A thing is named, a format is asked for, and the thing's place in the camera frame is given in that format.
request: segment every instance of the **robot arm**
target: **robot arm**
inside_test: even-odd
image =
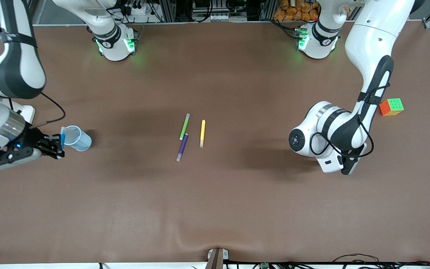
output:
[[[342,170],[349,175],[363,156],[372,120],[394,68],[392,47],[413,3],[414,0],[365,1],[345,45],[348,58],[363,76],[353,112],[319,102],[290,133],[290,147],[301,155],[316,157],[324,172]]]
[[[111,61],[120,61],[135,53],[137,32],[124,24],[116,24],[106,9],[116,0],[53,0],[83,20],[96,37],[99,51]]]
[[[0,0],[0,170],[41,155],[64,156],[58,136],[44,135],[2,103],[4,98],[34,98],[46,84],[28,14],[25,0]]]

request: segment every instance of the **brown table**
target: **brown table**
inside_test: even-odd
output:
[[[324,174],[288,146],[316,102],[353,108],[362,81],[343,47],[351,25],[324,60],[296,53],[271,24],[147,26],[122,62],[101,57],[84,27],[37,28],[45,91],[67,111],[43,131],[77,124],[94,145],[0,171],[0,263],[197,261],[212,247],[252,262],[430,260],[430,30],[420,21],[394,47],[385,95],[405,111],[376,116],[375,151],[352,176]],[[43,97],[27,103],[35,121],[60,114]]]

